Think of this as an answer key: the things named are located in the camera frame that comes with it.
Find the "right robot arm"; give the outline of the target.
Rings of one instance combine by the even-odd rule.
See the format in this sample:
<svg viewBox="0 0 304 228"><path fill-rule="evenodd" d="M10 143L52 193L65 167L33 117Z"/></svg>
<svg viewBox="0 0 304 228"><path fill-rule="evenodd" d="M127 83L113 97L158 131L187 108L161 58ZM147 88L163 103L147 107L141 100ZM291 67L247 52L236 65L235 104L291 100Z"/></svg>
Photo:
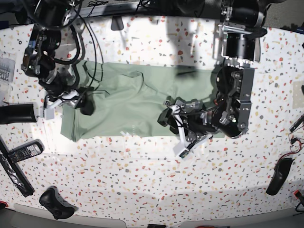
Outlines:
<svg viewBox="0 0 304 228"><path fill-rule="evenodd" d="M81 114L92 115L93 101L88 97L89 86L80 87L76 64L80 44L74 21L82 8L81 0L38 0L31 6L22 2L27 14L34 21L30 41L24 52L21 69L29 77L38 79L45 89L44 114L51 115L55 107L67 104L79 109ZM76 45L76 54L70 60L55 57L61 44L61 31L69 28Z"/></svg>

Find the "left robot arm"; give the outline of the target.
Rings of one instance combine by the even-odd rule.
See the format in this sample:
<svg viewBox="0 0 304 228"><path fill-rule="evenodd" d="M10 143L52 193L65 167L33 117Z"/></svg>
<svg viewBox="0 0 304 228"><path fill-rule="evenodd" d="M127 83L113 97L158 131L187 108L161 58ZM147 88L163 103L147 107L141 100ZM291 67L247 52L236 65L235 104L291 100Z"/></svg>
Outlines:
<svg viewBox="0 0 304 228"><path fill-rule="evenodd" d="M192 150L217 133L238 138L248 130L253 62L260 61L260 39L264 28L268 0L224 0L221 4L219 38L222 63L213 71L217 94L211 108L199 100L191 102L168 98L166 109L158 118L162 126L180 138L173 148L185 158Z"/></svg>

